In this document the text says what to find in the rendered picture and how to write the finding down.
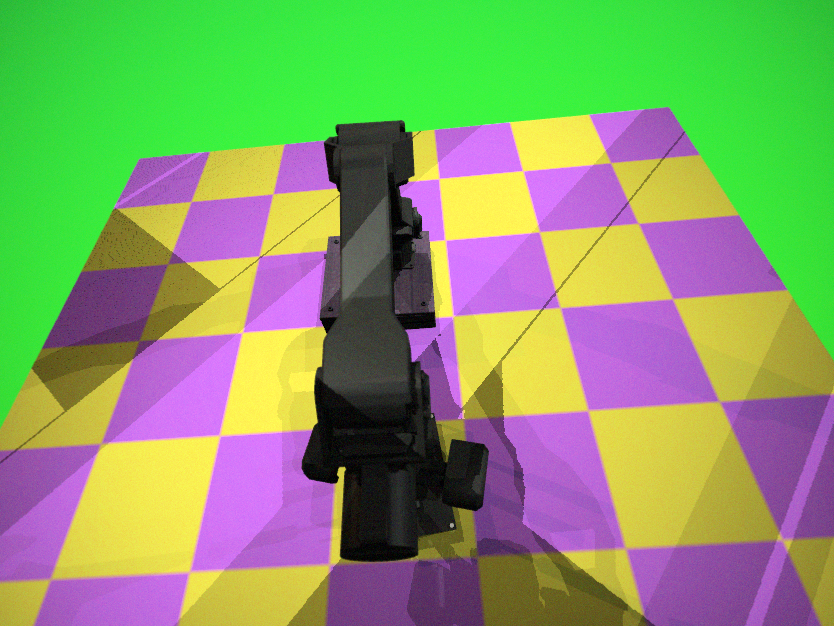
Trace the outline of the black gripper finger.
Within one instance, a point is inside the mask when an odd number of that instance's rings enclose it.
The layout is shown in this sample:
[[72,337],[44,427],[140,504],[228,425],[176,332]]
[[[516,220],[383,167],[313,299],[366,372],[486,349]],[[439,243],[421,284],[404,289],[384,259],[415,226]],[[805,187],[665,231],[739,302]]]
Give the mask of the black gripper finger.
[[[432,452],[433,452],[432,459],[434,460],[434,453],[435,453],[434,446],[433,446]],[[422,486],[422,485],[417,485],[416,484],[416,500],[423,501],[423,500],[426,499],[427,493],[428,493],[428,487],[429,487],[429,485]]]

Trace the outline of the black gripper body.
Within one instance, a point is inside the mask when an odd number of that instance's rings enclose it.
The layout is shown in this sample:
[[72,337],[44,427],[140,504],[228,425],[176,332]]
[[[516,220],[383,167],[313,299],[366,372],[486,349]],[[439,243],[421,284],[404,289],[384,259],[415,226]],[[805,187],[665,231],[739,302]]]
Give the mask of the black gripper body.
[[[432,459],[433,444],[425,442],[426,463],[409,464],[415,469],[416,484],[443,487],[442,503],[477,511],[483,507],[489,450],[484,444],[452,439],[448,462]],[[302,471],[309,480],[334,484],[337,468],[324,468],[318,422],[314,425],[302,459]],[[436,475],[435,478],[432,475]],[[437,478],[437,475],[440,476]],[[431,477],[430,477],[431,476]],[[444,476],[441,479],[441,476]]]

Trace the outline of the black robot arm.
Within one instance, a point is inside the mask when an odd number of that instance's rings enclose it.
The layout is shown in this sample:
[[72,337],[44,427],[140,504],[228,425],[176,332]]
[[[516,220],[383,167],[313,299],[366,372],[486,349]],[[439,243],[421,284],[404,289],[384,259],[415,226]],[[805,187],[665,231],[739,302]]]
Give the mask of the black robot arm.
[[409,464],[426,463],[425,440],[433,440],[429,376],[412,362],[395,316],[393,269],[414,268],[411,240],[422,231],[399,188],[415,175],[413,135],[403,120],[335,130],[324,149],[340,192],[340,314],[314,379],[323,465],[346,468],[340,558],[404,560],[418,555]]

